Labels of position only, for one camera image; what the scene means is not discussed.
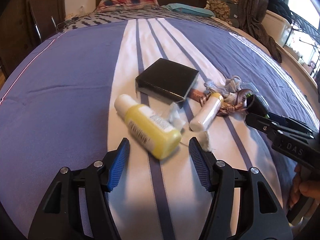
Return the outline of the person's right hand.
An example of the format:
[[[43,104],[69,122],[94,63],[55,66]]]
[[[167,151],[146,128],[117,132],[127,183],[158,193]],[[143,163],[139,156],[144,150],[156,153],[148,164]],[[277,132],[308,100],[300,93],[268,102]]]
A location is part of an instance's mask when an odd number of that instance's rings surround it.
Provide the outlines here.
[[[306,217],[311,217],[319,205],[319,181],[302,181],[300,177],[301,168],[302,167],[300,164],[295,166],[296,175],[292,180],[292,187],[289,196],[289,207],[292,208],[299,201],[300,196],[312,198],[314,199],[313,204],[306,213]]]

